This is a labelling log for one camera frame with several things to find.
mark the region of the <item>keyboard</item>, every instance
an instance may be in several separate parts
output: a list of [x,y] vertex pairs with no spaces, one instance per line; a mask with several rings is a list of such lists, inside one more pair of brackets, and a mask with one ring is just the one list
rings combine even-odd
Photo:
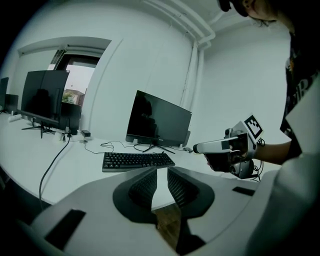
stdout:
[[175,166],[175,163],[166,153],[130,154],[130,153],[104,153],[102,172],[122,173],[144,167],[164,168]]

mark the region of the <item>monitor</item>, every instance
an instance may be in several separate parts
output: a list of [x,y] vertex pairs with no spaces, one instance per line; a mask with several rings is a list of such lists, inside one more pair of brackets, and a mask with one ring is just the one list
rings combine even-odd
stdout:
[[192,113],[161,98],[137,91],[126,140],[179,146],[186,140]]
[[16,114],[18,110],[18,95],[14,94],[7,94],[5,96],[5,108],[4,110],[7,111],[8,113]]
[[8,81],[9,77],[0,79],[0,111],[5,110]]
[[69,71],[42,70],[28,72],[24,84],[21,114],[35,122],[59,123],[61,102]]
[[72,103],[61,103],[61,114],[59,124],[51,125],[51,128],[56,128],[62,131],[69,127],[72,135],[77,135],[81,118],[81,106]]

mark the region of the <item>small black box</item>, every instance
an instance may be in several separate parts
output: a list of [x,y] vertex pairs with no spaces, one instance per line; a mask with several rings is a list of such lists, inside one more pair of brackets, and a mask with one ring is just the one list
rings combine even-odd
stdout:
[[83,135],[83,137],[90,137],[91,133],[88,130],[82,130],[81,134]]

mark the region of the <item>wooden floor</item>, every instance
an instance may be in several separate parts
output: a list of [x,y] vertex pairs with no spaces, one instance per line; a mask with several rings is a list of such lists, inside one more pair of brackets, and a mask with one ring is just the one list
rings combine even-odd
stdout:
[[158,220],[158,231],[172,249],[176,250],[181,224],[181,211],[179,207],[174,203],[157,209],[153,213],[156,214]]

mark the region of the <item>cable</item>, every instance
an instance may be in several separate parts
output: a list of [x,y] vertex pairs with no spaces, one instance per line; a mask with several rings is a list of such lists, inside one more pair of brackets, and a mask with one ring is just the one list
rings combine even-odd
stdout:
[[103,146],[106,145],[106,144],[109,144],[109,143],[112,144],[112,142],[113,142],[113,143],[119,142],[119,143],[121,143],[121,145],[122,145],[124,148],[130,148],[130,147],[134,147],[134,146],[135,146],[135,145],[133,145],[133,146],[125,146],[121,141],[118,141],[118,140],[116,140],[116,141],[109,141],[109,142],[107,142],[107,143],[102,143],[102,144],[100,144],[100,146],[103,147]]
[[[108,148],[108,149],[112,149],[111,153],[115,150],[115,147],[112,145],[112,143],[111,143],[110,146],[103,145],[103,146],[101,146],[101,147]],[[84,149],[85,149],[86,151],[91,152],[92,154],[104,154],[104,153],[105,153],[105,152],[93,152],[93,151],[87,149],[87,148],[86,148],[86,143],[84,143]]]
[[266,142],[263,138],[260,138],[258,141],[257,141],[257,144],[259,144],[261,147],[264,147],[266,145]]
[[264,162],[263,161],[260,161],[260,167],[258,168],[256,165],[254,166],[253,168],[254,171],[257,172],[257,177],[251,179],[251,181],[255,181],[255,182],[260,182],[261,181],[261,178],[260,178],[260,175],[262,174],[263,170],[264,170]]
[[54,162],[56,161],[57,157],[61,154],[61,152],[68,146],[69,142],[70,142],[70,138],[71,138],[71,134],[69,136],[68,134],[68,142],[67,144],[63,147],[63,149],[60,150],[60,152],[55,156],[55,158],[53,159],[52,163],[50,164],[49,168],[45,171],[44,175],[42,176],[41,178],[41,181],[40,181],[40,185],[39,185],[39,201],[40,201],[40,207],[41,207],[41,211],[43,211],[43,206],[42,206],[42,200],[41,200],[41,187],[42,187],[42,182],[44,181],[44,178],[45,176],[47,175],[47,173],[49,172],[51,166],[54,164]]
[[159,145],[159,146],[164,147],[164,148],[170,148],[170,149],[173,149],[173,150],[176,150],[176,151],[185,151],[184,149],[176,149],[176,148],[174,148],[172,146],[162,146],[162,145]]
[[140,149],[137,149],[136,148],[136,146],[138,146],[138,145],[140,145],[141,143],[138,143],[138,144],[135,144],[135,145],[133,145],[133,148],[135,149],[135,150],[138,150],[138,151],[140,151],[140,152],[143,152],[144,150],[140,150]]

